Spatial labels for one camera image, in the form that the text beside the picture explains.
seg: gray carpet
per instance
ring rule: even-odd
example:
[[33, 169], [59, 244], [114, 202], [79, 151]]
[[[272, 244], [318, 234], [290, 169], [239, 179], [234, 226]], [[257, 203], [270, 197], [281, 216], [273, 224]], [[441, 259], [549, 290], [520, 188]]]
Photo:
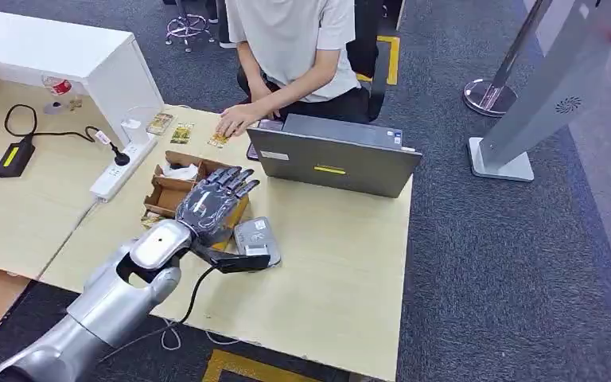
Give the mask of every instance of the gray carpet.
[[[131, 30], [168, 103], [220, 111], [242, 98], [232, 51], [199, 41], [187, 54], [163, 44], [174, 9], [158, 0], [1, 0], [0, 10]], [[522, 0], [407, 0], [399, 84], [377, 122], [404, 129], [407, 144], [426, 155], [414, 177], [398, 380], [611, 381], [611, 251], [570, 132], [529, 153], [532, 183], [480, 179], [469, 170], [466, 139], [495, 121], [467, 109], [461, 88], [495, 71], [523, 12]], [[516, 89], [540, 57], [531, 44], [512, 79]], [[72, 298], [33, 288], [2, 327], [0, 358], [54, 323], [36, 312], [49, 295], [57, 296], [48, 304], [56, 309]], [[149, 320], [142, 330], [156, 325]], [[211, 346], [194, 329], [185, 338], [184, 352], [140, 345], [94, 378], [200, 380]], [[330, 368], [238, 349], [333, 378]]]

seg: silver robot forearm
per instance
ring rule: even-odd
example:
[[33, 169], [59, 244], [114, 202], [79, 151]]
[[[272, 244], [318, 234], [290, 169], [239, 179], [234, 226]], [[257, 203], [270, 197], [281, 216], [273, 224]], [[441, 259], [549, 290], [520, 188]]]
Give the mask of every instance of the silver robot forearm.
[[[123, 244], [85, 283], [67, 314], [26, 349], [0, 364], [35, 382], [75, 382], [110, 348], [122, 345], [181, 278], [179, 255], [191, 244], [189, 230], [163, 220]], [[132, 286], [135, 274], [147, 282]]]

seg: power strip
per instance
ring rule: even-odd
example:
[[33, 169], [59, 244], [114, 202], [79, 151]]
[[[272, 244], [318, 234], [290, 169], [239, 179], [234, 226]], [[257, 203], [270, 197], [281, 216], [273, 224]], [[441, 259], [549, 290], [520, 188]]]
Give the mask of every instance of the power strip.
[[95, 184], [90, 188], [90, 192], [97, 197], [110, 201], [116, 193], [125, 184], [134, 171], [142, 164], [144, 158], [156, 146], [158, 140], [155, 135], [149, 134], [149, 142], [135, 145], [130, 143], [127, 145], [123, 153], [130, 157], [130, 163], [124, 166], [118, 166], [113, 161], [104, 172], [99, 175]]

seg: small box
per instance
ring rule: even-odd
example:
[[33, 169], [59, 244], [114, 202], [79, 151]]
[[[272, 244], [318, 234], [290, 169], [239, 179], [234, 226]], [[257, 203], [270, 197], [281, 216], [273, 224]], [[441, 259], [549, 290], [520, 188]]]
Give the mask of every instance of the small box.
[[[193, 164], [198, 167], [198, 175], [194, 181], [180, 181], [178, 179], [163, 177], [162, 168], [156, 166], [154, 175], [151, 178], [151, 184], [154, 187], [154, 191], [144, 199], [144, 205], [148, 211], [155, 212], [170, 219], [174, 218], [177, 206], [184, 200], [184, 197], [191, 191], [197, 182], [205, 179], [209, 174], [214, 172], [214, 170], [230, 167], [224, 163], [209, 161], [176, 151], [166, 151], [165, 160], [170, 164], [178, 164], [181, 166], [190, 166]], [[232, 237], [233, 228], [240, 221], [248, 204], [249, 197], [244, 197], [240, 200], [224, 223], [224, 226], [228, 229], [228, 234], [222, 241], [214, 244], [212, 248], [218, 251], [223, 251], [226, 248], [228, 241], [230, 241]]]

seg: plug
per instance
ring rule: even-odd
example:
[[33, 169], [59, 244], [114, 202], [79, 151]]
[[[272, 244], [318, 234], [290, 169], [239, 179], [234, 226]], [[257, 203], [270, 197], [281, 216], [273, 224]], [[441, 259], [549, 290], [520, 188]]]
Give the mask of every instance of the plug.
[[121, 153], [118, 150], [118, 147], [116, 147], [113, 143], [111, 144], [111, 150], [114, 152], [115, 154], [115, 158], [114, 158], [114, 162], [116, 165], [118, 166], [124, 166], [128, 163], [130, 163], [130, 156], [125, 154], [125, 153]]

